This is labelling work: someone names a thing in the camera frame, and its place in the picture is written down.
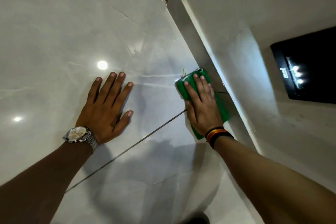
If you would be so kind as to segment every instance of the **bracelet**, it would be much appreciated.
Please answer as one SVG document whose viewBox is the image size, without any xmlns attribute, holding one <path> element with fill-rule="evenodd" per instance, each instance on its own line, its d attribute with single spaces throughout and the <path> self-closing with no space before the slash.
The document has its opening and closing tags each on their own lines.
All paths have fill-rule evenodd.
<svg viewBox="0 0 336 224">
<path fill-rule="evenodd" d="M 210 129 L 208 133 L 205 134 L 205 138 L 207 139 L 207 142 L 210 144 L 212 149 L 215 149 L 215 141 L 220 136 L 228 136 L 233 138 L 233 136 L 227 130 L 225 130 L 224 127 L 216 127 Z"/>
</svg>

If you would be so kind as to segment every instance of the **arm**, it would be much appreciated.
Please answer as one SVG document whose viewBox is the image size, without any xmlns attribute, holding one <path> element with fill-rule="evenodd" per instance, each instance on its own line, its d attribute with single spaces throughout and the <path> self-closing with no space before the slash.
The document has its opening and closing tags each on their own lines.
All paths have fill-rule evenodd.
<svg viewBox="0 0 336 224">
<path fill-rule="evenodd" d="M 87 126 L 98 144 L 111 141 L 128 125 L 133 112 L 118 120 L 121 108 L 133 84 L 129 82 L 120 92 L 126 75 L 116 73 L 102 83 L 93 83 L 87 102 L 76 126 Z M 92 154 L 86 143 L 64 143 L 0 187 L 0 223 L 49 223 L 71 180 Z"/>
<path fill-rule="evenodd" d="M 199 96 L 185 85 L 192 99 L 186 103 L 187 115 L 205 135 L 222 122 L 211 85 L 202 77 L 194 80 Z M 232 138 L 219 137 L 214 148 L 265 223 L 336 223 L 336 195 L 331 191 Z"/>
</svg>

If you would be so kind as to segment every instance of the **white marble tile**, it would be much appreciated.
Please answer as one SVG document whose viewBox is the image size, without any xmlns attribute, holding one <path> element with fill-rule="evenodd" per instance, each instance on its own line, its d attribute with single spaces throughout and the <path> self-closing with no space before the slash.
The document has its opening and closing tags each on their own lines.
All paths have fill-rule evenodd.
<svg viewBox="0 0 336 224">
<path fill-rule="evenodd" d="M 91 171 L 183 110 L 174 82 L 197 64 L 162 0 L 0 0 L 0 7 L 0 184 L 61 144 L 97 76 L 127 73 L 135 86 L 125 110 L 134 116 L 92 156 Z"/>
<path fill-rule="evenodd" d="M 179 223 L 194 212 L 254 223 L 219 155 L 195 143 L 181 115 L 65 194 L 52 223 Z"/>
</svg>

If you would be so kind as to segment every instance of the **tile grout line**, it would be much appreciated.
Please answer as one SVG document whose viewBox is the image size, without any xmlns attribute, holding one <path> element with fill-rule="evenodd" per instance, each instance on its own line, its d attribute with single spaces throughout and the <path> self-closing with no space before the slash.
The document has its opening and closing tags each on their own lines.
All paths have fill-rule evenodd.
<svg viewBox="0 0 336 224">
<path fill-rule="evenodd" d="M 85 180 L 87 180 L 88 178 L 90 178 L 92 175 L 94 175 L 96 172 L 98 172 L 99 170 L 103 169 L 104 167 L 106 167 L 108 164 L 110 164 L 111 162 L 115 161 L 117 158 L 119 158 L 121 155 L 123 155 L 124 153 L 128 152 L 130 149 L 132 149 L 133 147 L 137 146 L 139 143 L 141 143 L 142 141 L 144 141 L 146 138 L 150 137 L 152 134 L 154 134 L 155 132 L 157 132 L 158 130 L 160 130 L 161 128 L 163 128 L 165 125 L 167 125 L 168 123 L 170 123 L 171 121 L 173 121 L 174 119 L 176 119 L 178 116 L 180 116 L 181 114 L 183 114 L 186 111 L 186 109 L 182 112 L 180 112 L 178 115 L 176 115 L 175 117 L 171 118 L 169 121 L 167 121 L 165 124 L 161 125 L 160 127 L 158 127 L 157 129 L 155 129 L 153 132 L 149 133 L 147 136 L 145 136 L 144 138 L 142 138 L 140 141 L 136 142 L 135 144 L 133 144 L 131 147 L 129 147 L 127 150 L 123 151 L 122 153 L 120 153 L 118 156 L 116 156 L 115 158 L 111 159 L 109 162 L 107 162 L 106 164 L 104 164 L 103 166 L 99 167 L 96 171 L 93 171 L 91 174 L 89 174 L 87 177 L 85 177 L 84 179 L 82 179 L 81 181 L 79 181 L 77 184 L 75 184 L 74 186 L 72 186 L 71 188 L 67 189 L 65 193 L 68 193 L 70 190 L 72 190 L 73 188 L 77 187 L 79 184 L 81 184 L 82 182 L 84 182 Z"/>
</svg>

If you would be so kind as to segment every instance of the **black wristband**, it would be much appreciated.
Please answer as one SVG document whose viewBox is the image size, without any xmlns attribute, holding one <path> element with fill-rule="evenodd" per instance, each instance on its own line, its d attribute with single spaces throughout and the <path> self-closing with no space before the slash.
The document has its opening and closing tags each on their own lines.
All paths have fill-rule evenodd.
<svg viewBox="0 0 336 224">
<path fill-rule="evenodd" d="M 211 146 L 212 149 L 215 149 L 214 148 L 214 145 L 215 145 L 215 141 L 217 140 L 218 137 L 220 136 L 228 136 L 228 137 L 232 137 L 234 139 L 234 137 L 229 133 L 229 132 L 219 132 L 219 133 L 216 133 L 214 134 L 211 138 L 210 138 L 210 141 L 209 141 L 209 144 Z"/>
<path fill-rule="evenodd" d="M 205 134 L 205 139 L 207 139 L 208 134 L 209 134 L 211 131 L 215 130 L 215 129 L 224 129 L 224 127 L 215 127 L 215 128 L 210 129 L 210 130 Z"/>
</svg>

